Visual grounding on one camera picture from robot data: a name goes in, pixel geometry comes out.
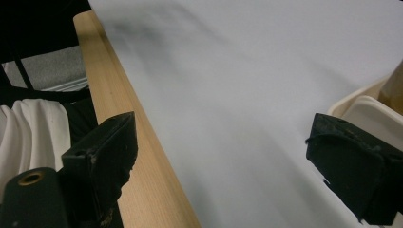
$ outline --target wooden board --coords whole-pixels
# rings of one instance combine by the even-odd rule
[[[74,18],[98,122],[136,114],[139,157],[119,199],[125,227],[200,227],[94,11]]]

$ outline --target table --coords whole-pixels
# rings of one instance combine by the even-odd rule
[[[98,123],[135,112],[139,155],[119,198],[125,227],[198,227],[199,222],[93,11],[74,18]]]
[[[305,159],[390,74],[400,1],[91,1],[203,227],[362,227]]]

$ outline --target black chair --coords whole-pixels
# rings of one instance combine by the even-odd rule
[[[72,18],[91,10],[87,0],[9,0],[0,8],[0,63],[15,61],[33,89],[21,59],[78,46]],[[11,86],[0,67],[0,85]]]

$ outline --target white fabric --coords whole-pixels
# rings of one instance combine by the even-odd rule
[[[0,106],[0,203],[6,183],[38,167],[62,168],[70,148],[68,117],[57,102],[40,99]]]
[[[402,1],[89,2],[202,227],[363,227],[304,141],[401,62]]]

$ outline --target metal grommet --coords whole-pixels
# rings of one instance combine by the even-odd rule
[[[45,176],[45,172],[43,171],[35,171],[26,174],[22,179],[18,181],[20,186],[28,186],[34,183],[41,181],[41,179]]]

